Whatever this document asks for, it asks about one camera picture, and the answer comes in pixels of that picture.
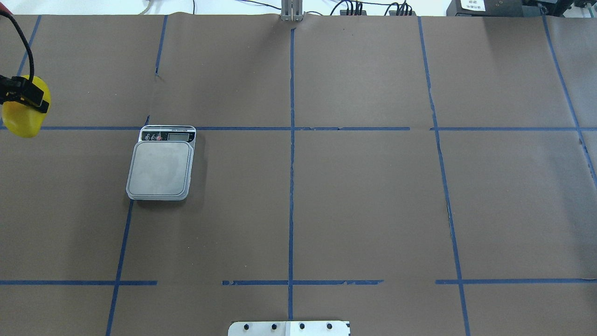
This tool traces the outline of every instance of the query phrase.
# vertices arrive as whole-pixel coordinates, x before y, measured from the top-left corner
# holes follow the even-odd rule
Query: metal bracket
[[[228,336],[350,336],[348,321],[234,322]]]
[[[303,0],[282,0],[282,21],[303,21]]]

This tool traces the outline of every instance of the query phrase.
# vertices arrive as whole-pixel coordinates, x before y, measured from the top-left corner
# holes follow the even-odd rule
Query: white label
[[[484,0],[460,0],[460,5],[462,9],[469,10],[469,11],[485,11],[485,1]]]

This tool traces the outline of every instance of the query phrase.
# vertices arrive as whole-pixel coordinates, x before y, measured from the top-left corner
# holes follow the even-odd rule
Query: scale control panel
[[[147,125],[139,132],[139,141],[186,141],[193,145],[195,133],[192,126]]]

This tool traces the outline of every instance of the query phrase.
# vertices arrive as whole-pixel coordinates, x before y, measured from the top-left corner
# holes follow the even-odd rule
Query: scale platform
[[[144,126],[133,149],[128,172],[129,198],[184,200],[189,194],[195,135],[192,126]]]

